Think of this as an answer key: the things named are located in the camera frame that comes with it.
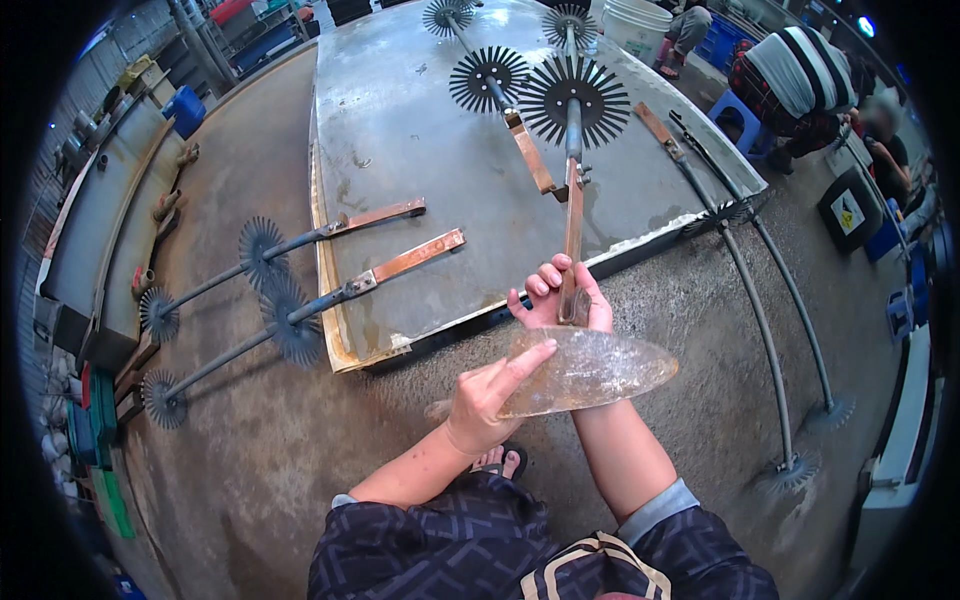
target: warning label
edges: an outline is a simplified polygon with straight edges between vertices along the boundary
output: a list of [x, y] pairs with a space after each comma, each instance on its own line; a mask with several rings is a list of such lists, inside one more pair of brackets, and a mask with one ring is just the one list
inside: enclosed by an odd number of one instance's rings
[[850, 235], [854, 229], [866, 221], [863, 212], [860, 211], [860, 205], [853, 199], [853, 193], [849, 189], [844, 190], [843, 194], [840, 194], [840, 197], [833, 201], [830, 208], [833, 210], [844, 235]]

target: foot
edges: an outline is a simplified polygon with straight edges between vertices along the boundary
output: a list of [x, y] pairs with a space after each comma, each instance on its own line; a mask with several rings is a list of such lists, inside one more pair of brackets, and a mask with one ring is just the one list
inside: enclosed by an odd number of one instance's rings
[[778, 173], [783, 173], [784, 175], [790, 175], [793, 173], [793, 157], [790, 155], [790, 152], [783, 146], [779, 148], [774, 148], [770, 151], [770, 154], [766, 157], [767, 165], [771, 169], [777, 171]]
[[474, 473], [478, 470], [487, 470], [502, 475], [507, 479], [513, 479], [516, 468], [519, 466], [520, 455], [511, 450], [504, 456], [503, 446], [499, 445], [496, 448], [491, 448], [486, 454], [481, 455], [480, 458], [473, 461], [473, 467], [470, 469], [470, 472]]

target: hand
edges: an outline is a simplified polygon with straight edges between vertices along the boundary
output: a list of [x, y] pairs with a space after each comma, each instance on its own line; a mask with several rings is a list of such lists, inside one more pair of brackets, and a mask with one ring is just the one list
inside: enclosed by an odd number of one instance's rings
[[[570, 268], [572, 261], [566, 254], [555, 254], [548, 263], [540, 265], [537, 272], [523, 282], [523, 287], [533, 303], [533, 309], [520, 303], [520, 294], [510, 290], [507, 295], [507, 308], [523, 326], [529, 329], [549, 327], [557, 324], [557, 311], [560, 308], [560, 284], [563, 273]], [[600, 293], [596, 279], [590, 274], [587, 265], [580, 262], [574, 265], [574, 280], [577, 287], [582, 287], [590, 296], [590, 310], [588, 313], [589, 329], [613, 333], [613, 311], [610, 303]]]
[[467, 456], [480, 456], [509, 438], [523, 419], [498, 419], [497, 411], [533, 371], [557, 351], [557, 340], [545, 340], [514, 360], [461, 373], [446, 428], [450, 443]]

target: workshop floor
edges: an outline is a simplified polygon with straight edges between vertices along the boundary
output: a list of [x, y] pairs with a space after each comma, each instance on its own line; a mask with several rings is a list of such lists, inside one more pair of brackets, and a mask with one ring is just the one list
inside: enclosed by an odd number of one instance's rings
[[[310, 229], [315, 56], [302, 54], [222, 103], [191, 139], [202, 155], [184, 172], [180, 226], [155, 264], [157, 283], [175, 296], [236, 262], [237, 235], [254, 215], [275, 220], [288, 238]], [[687, 72], [681, 89], [708, 108], [699, 92], [709, 97], [721, 80]], [[761, 172], [771, 183], [763, 214], [806, 299], [833, 388], [855, 397], [856, 412], [839, 433], [797, 436], [798, 449], [818, 452], [824, 467], [795, 496], [764, 497], [750, 486], [779, 456], [780, 433], [759, 331], [719, 236], [601, 282], [616, 331], [660, 344], [680, 362], [669, 383], [635, 400], [639, 413], [784, 598], [822, 596], [840, 575], [856, 474], [876, 443], [899, 363], [885, 298], [902, 285], [892, 256], [871, 265], [863, 252], [834, 250], [815, 210], [828, 168], [818, 156], [796, 166], [789, 179]], [[821, 401], [809, 345], [757, 234], [743, 227], [733, 235], [771, 322], [796, 431]], [[293, 252], [291, 265], [304, 290], [317, 289], [309, 250]], [[148, 367], [187, 375], [261, 324], [257, 296], [238, 277], [187, 303], [178, 337]], [[426, 433], [423, 407], [447, 397], [458, 373], [502, 356], [517, 327], [506, 323], [378, 376], [333, 375], [325, 359], [305, 371], [269, 344], [245, 354], [190, 389], [180, 428], [159, 429], [146, 414], [127, 428], [119, 464], [141, 535], [118, 544], [118, 558], [137, 581], [151, 582], [151, 598], [302, 597], [334, 494]], [[524, 484], [549, 504], [559, 541], [614, 530], [567, 414], [530, 420], [516, 440], [532, 459]]]

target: metal table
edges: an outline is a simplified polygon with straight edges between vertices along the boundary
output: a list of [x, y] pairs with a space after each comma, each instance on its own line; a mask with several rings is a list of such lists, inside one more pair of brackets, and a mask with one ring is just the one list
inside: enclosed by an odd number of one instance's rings
[[[424, 0], [392, 7], [318, 40], [310, 148], [314, 225], [341, 211], [356, 214], [417, 196], [427, 201], [422, 217], [322, 243], [320, 292], [451, 228], [463, 228], [468, 240], [460, 252], [324, 313], [337, 372], [403, 352], [502, 306], [511, 287], [522, 288], [524, 278], [564, 246], [565, 205], [538, 193], [502, 119], [467, 112], [451, 99], [449, 76], [465, 51], [456, 38], [425, 30], [427, 6]], [[532, 67], [555, 52], [540, 24], [547, 11], [533, 0], [491, 0], [477, 10], [467, 35], [478, 48], [509, 46]], [[617, 74], [631, 104], [645, 102], [664, 121], [670, 109], [682, 113], [745, 196], [767, 186], [726, 136], [649, 67], [603, 36], [587, 57]], [[585, 152], [584, 162], [594, 167], [583, 227], [589, 265], [653, 242], [661, 252], [669, 246], [664, 240], [705, 214], [683, 173], [630, 118], [610, 145]], [[554, 180], [563, 181], [563, 148], [535, 142]], [[695, 153], [690, 161], [718, 204], [732, 199]]]

